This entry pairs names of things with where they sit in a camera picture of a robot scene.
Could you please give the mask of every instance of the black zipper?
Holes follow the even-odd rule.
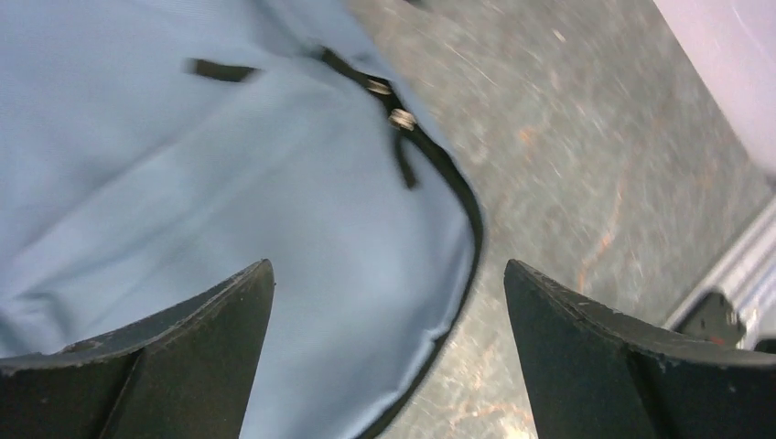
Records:
[[[444,148],[437,145],[431,139],[431,137],[429,137],[428,134],[423,131],[423,128],[421,128],[417,123],[417,120],[412,115],[412,113],[407,111],[406,107],[404,107],[404,104],[399,99],[399,96],[395,92],[391,82],[383,78],[374,77],[357,71],[343,59],[338,57],[337,54],[327,48],[323,49],[320,55],[320,59],[339,74],[361,85],[366,91],[368,91],[372,96],[374,96],[383,104],[386,117],[388,118],[388,121],[391,123],[392,127],[396,130],[396,134],[393,139],[393,154],[399,167],[399,171],[402,174],[405,185],[409,189],[412,189],[420,183],[417,181],[417,176],[410,166],[409,160],[407,160],[404,151],[404,148],[408,145],[414,145],[421,153],[423,153],[423,155],[426,156],[428,161],[434,166],[434,168],[436,168],[436,171],[439,172],[439,174],[445,179],[447,184],[456,194],[461,207],[464,209],[464,211],[466,211],[466,214],[469,217],[469,225],[474,235],[474,257],[472,258],[471,262],[469,279],[467,280],[466,289],[464,290],[463,297],[461,298],[458,311],[453,318],[450,331],[435,340],[434,350],[423,367],[418,371],[418,374],[415,376],[415,379],[410,385],[410,388],[404,393],[404,395],[402,395],[399,400],[396,401],[396,403],[388,410],[383,412],[377,421],[375,421],[370,427],[368,427],[358,436],[358,439],[372,439],[382,434],[391,425],[396,416],[409,402],[413,394],[415,394],[415,391],[423,383],[423,380],[428,375],[431,367],[436,362],[442,347],[445,346],[447,338],[452,332],[453,327],[455,327],[456,323],[458,322],[461,316],[461,312],[469,300],[471,287],[474,284],[474,278],[477,275],[477,269],[480,266],[485,226],[477,198],[467,183],[466,179],[460,174],[460,172],[458,172],[458,167],[456,166],[452,157],[450,157]]]

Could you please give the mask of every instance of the speckled floor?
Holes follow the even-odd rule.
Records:
[[[490,247],[457,334],[385,437],[536,433],[507,260],[660,324],[767,189],[642,0],[350,0],[471,176]]]

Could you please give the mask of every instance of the light blue bag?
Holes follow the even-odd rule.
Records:
[[[57,352],[266,258],[242,437],[383,430],[460,313],[483,225],[345,6],[27,0],[0,4],[0,33],[0,357]]]

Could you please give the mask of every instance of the black object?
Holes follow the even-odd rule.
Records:
[[[425,0],[405,0],[405,1],[415,7],[427,7]]]
[[[747,335],[733,304],[717,291],[706,293],[674,331],[731,347]]]
[[[256,69],[245,66],[228,66],[206,59],[192,59],[191,72],[203,78],[224,82],[243,82]]]
[[[407,159],[404,150],[407,144],[404,140],[409,140],[412,145],[418,147],[429,158],[439,156],[438,146],[435,146],[431,137],[423,132],[415,117],[407,111],[387,80],[357,71],[328,48],[323,48],[320,60],[340,75],[362,86],[383,105],[385,119],[390,121],[393,127],[393,157],[402,175],[402,180],[408,189],[416,188],[418,186],[417,175]]]
[[[0,359],[0,437],[237,438],[273,290],[258,262],[60,353]]]
[[[521,262],[504,287],[541,439],[776,432],[776,356],[653,327]]]
[[[754,350],[758,352],[766,352],[769,354],[776,354],[776,338],[765,338],[757,343]]]

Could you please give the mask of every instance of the black piping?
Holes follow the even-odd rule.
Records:
[[[336,72],[358,83],[372,96],[377,98],[385,107],[387,114],[391,114],[394,110],[406,111],[404,105],[399,99],[399,96],[394,91],[391,82],[388,80],[370,76],[366,73],[361,73],[355,70],[350,65],[348,65],[347,62],[338,57],[333,51],[329,49],[323,50],[320,59],[332,67]],[[471,286],[474,283],[474,278],[477,274],[477,268],[480,266],[482,243],[485,235],[484,221],[482,218],[482,213],[480,212],[480,205],[477,203],[477,198],[467,183],[466,179],[460,174],[460,172],[458,172],[458,167],[447,151],[445,151],[445,149],[441,146],[437,145],[431,139],[431,137],[429,137],[417,124],[415,124],[412,130],[402,129],[401,136],[411,141],[412,144],[414,144],[423,153],[423,155],[426,156],[428,161],[436,168],[439,174],[445,179],[447,184],[458,197],[458,201],[460,202],[461,207],[466,211],[467,216],[469,217],[469,224],[474,235],[474,257],[472,258],[471,270],[469,272],[469,279],[466,283],[466,289],[464,290],[460,306],[458,307],[458,311],[456,312],[456,315],[453,319],[451,330],[435,340],[434,350],[431,352],[430,357],[423,365],[423,367],[418,371],[418,374],[415,376],[415,379],[413,380],[407,392],[405,392],[404,395],[402,395],[393,406],[386,410],[375,423],[373,423],[369,428],[361,433],[361,435],[358,436],[358,439],[372,439],[382,434],[409,402],[412,395],[423,383],[423,379],[428,375],[428,372],[436,362],[442,347],[445,346],[447,338],[449,337],[450,332],[452,332],[452,327],[455,327],[455,324],[460,319],[461,311],[469,300]],[[406,157],[404,156],[402,147],[400,145],[398,146],[398,149],[399,152],[397,153],[397,160],[399,167],[403,168],[402,159],[406,160]],[[411,172],[409,162],[406,162],[406,166],[407,169],[409,169]]]

